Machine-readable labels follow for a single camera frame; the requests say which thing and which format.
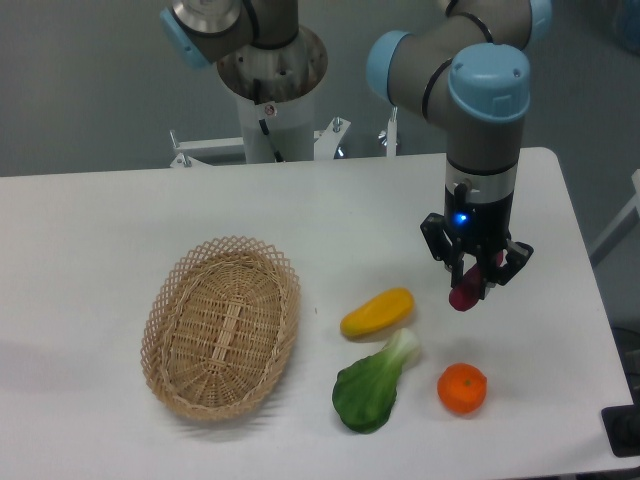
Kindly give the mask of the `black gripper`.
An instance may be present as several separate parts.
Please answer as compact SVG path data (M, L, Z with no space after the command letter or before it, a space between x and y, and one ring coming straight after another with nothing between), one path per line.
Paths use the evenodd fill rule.
M430 213L420 231L432 257L450 273L452 289L462 281L465 253L475 255L478 246L488 254L480 263L481 300L531 259L534 248L511 240L509 232L515 183L515 165L498 173L470 173L446 163L444 216Z

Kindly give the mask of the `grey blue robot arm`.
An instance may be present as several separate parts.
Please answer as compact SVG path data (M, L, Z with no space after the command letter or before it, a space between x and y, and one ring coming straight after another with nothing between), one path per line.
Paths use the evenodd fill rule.
M366 62L370 88L446 132L445 206L421 232L451 275L450 303L470 308L531 258L509 230L524 119L530 105L525 49L551 22L547 1L448 1L438 29L391 31ZM160 14L176 51L215 66L238 96L250 163L309 160L310 124L288 113L323 80L325 48L294 1L175 1Z

